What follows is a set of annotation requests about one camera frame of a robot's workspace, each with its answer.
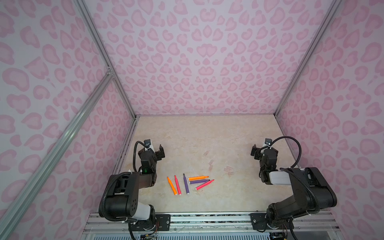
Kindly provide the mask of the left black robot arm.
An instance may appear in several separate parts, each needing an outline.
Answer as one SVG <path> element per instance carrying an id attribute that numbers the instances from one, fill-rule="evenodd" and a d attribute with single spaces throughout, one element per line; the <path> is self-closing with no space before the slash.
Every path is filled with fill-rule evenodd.
<path id="1" fill-rule="evenodd" d="M 99 204 L 99 216 L 110 222 L 128 223 L 151 231 L 157 227 L 152 205 L 139 202 L 139 190 L 153 187 L 157 180 L 157 163 L 165 157 L 164 148 L 158 151 L 144 147 L 139 151 L 142 163 L 139 172 L 111 175 Z"/>

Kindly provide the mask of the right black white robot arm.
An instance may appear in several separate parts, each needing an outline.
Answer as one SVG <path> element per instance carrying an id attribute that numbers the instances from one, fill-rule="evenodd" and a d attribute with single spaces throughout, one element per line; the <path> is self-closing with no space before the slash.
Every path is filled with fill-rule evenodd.
<path id="1" fill-rule="evenodd" d="M 293 192 L 292 196 L 270 204 L 264 215 L 250 214 L 254 230 L 292 230 L 294 219 L 337 205 L 335 192 L 318 168 L 277 169 L 278 151 L 267 145 L 253 146 L 251 156 L 259 161 L 259 178 L 264 184 L 291 186 Z"/>

